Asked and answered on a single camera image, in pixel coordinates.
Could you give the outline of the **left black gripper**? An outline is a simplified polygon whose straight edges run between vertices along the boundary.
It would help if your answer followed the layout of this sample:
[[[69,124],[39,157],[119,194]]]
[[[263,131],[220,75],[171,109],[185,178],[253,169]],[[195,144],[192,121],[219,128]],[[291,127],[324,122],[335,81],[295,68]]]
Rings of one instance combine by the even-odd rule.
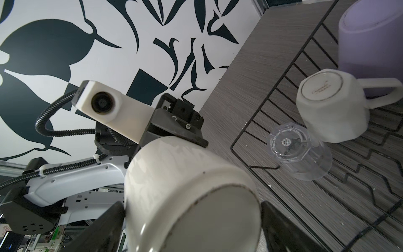
[[[145,132],[135,150],[138,153],[151,141],[161,137],[174,136],[203,148],[208,141],[203,138],[204,118],[194,110],[194,105],[165,93],[151,116]]]

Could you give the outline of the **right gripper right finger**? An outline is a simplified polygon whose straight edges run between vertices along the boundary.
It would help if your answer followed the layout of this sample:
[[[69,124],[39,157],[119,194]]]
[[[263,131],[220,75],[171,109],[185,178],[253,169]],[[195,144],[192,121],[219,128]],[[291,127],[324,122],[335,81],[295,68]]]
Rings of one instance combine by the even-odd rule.
[[[261,203],[261,228],[270,252],[324,252],[268,201]]]

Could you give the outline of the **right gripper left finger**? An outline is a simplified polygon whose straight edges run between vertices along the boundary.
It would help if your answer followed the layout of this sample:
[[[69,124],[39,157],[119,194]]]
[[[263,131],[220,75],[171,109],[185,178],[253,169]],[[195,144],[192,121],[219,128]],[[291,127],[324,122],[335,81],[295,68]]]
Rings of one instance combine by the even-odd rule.
[[[92,225],[69,243],[62,252],[116,252],[119,248],[125,210],[114,203]]]

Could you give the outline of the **red and white mug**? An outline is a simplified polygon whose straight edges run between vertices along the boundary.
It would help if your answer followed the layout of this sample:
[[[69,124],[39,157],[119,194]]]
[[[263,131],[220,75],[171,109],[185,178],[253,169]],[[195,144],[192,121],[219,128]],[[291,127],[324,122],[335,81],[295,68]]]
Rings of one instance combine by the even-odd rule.
[[[252,178],[226,159],[167,136],[143,147],[124,182],[130,252],[254,252],[261,208]]]

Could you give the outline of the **clear glass cup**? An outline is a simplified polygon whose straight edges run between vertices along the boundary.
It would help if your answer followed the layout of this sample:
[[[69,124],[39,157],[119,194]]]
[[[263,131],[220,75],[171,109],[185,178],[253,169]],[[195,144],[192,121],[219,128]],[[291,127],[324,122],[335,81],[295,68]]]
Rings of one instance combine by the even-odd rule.
[[[286,123],[273,129],[267,139],[268,154],[297,180],[314,181],[332,167],[331,150],[305,127]]]

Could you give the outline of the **black wire dish rack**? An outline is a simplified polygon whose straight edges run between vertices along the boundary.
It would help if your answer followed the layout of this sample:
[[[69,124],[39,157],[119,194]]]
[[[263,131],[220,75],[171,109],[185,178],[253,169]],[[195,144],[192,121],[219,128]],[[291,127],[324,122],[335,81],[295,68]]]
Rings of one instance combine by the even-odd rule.
[[[352,5],[314,3],[301,48],[230,147],[257,180],[270,252],[403,249],[403,103],[371,110],[367,131],[342,143],[319,140],[297,108],[302,80],[338,67]]]

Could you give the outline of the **white ceramic mug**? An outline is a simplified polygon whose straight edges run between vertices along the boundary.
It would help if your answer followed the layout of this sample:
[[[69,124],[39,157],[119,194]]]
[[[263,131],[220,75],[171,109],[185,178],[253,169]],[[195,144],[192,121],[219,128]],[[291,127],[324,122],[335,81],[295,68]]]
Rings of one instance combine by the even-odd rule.
[[[340,143],[361,136],[370,110],[403,97],[396,78],[356,79],[347,72],[323,69],[299,84],[298,112],[310,133],[323,142]]]

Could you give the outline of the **lavender plastic cup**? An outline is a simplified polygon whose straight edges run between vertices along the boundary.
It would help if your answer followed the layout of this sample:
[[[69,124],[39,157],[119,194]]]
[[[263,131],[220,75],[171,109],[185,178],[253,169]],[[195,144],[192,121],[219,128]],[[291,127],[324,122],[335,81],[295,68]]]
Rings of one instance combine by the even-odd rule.
[[[338,69],[356,79],[403,79],[403,2],[357,1],[339,21]]]

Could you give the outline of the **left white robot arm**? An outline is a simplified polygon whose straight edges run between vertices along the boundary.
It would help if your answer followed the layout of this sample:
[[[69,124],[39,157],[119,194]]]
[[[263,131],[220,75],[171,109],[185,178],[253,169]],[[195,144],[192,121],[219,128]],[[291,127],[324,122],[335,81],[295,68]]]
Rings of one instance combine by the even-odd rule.
[[[86,219],[99,216],[103,209],[90,207],[88,194],[121,184],[139,151],[155,140],[177,137],[202,148],[208,146],[201,133],[204,118],[188,101],[165,93],[153,108],[116,89],[88,81],[49,105],[37,118],[36,131],[46,137],[85,133],[85,129],[46,128],[50,118],[68,102],[97,122],[88,133],[94,134],[101,154],[65,164],[49,164],[39,157],[30,161],[22,175],[2,182],[1,191],[6,193],[1,202],[3,222],[14,233],[42,234],[68,224],[73,209],[62,205],[66,198],[85,208]]]

